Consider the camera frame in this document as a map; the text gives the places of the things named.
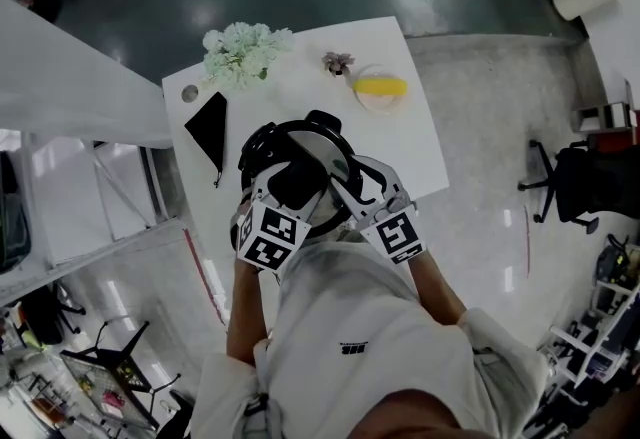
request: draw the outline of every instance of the black office chair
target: black office chair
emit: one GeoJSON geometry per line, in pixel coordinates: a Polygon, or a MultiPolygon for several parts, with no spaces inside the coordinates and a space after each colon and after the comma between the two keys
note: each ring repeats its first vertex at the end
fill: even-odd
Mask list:
{"type": "Polygon", "coordinates": [[[640,218],[640,145],[601,153],[589,141],[573,142],[556,156],[555,170],[540,142],[531,140],[529,147],[539,149],[547,179],[518,183],[518,190],[548,187],[542,215],[535,214],[534,222],[544,222],[554,194],[560,220],[584,226],[587,234],[598,228],[599,219],[579,219],[583,213],[612,211],[640,218]]]}

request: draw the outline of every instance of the yellow object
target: yellow object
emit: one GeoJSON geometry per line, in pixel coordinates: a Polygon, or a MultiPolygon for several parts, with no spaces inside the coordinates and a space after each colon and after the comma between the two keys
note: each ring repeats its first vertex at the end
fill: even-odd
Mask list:
{"type": "Polygon", "coordinates": [[[404,96],[407,82],[400,78],[359,78],[354,82],[353,90],[376,96],[404,96]]]}

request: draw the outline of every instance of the black pouch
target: black pouch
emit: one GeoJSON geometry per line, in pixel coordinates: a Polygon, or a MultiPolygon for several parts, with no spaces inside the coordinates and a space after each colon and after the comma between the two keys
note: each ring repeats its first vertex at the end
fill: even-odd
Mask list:
{"type": "Polygon", "coordinates": [[[218,187],[224,165],[224,135],[227,125],[227,98],[219,92],[187,121],[184,127],[218,169],[218,187]]]}

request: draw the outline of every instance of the shirt logo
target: shirt logo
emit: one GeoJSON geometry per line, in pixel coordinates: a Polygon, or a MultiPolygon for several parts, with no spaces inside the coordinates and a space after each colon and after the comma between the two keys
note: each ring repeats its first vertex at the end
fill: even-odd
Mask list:
{"type": "Polygon", "coordinates": [[[362,354],[368,341],[364,343],[340,343],[342,347],[342,355],[362,354]]]}

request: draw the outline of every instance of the white table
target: white table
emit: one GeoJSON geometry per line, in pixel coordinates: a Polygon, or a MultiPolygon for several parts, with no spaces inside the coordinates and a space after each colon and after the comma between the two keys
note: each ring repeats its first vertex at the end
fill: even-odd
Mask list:
{"type": "Polygon", "coordinates": [[[356,153],[393,166],[413,199],[449,186],[429,104],[393,17],[297,33],[292,51],[269,68],[264,82],[246,92],[225,92],[225,166],[217,189],[213,163],[184,127],[216,92],[215,85],[204,83],[205,75],[204,65],[196,64],[166,77],[162,86],[187,201],[205,254],[218,269],[231,267],[234,256],[229,219],[241,196],[240,150],[269,121],[303,119],[313,109],[323,110],[340,118],[342,135],[356,153]],[[333,78],[324,70],[321,58],[327,51],[351,53],[353,72],[381,64],[407,81],[408,95],[391,115],[373,115],[358,103],[343,77],[333,78]],[[185,103],[182,90],[190,84],[198,87],[198,98],[185,103]]]}

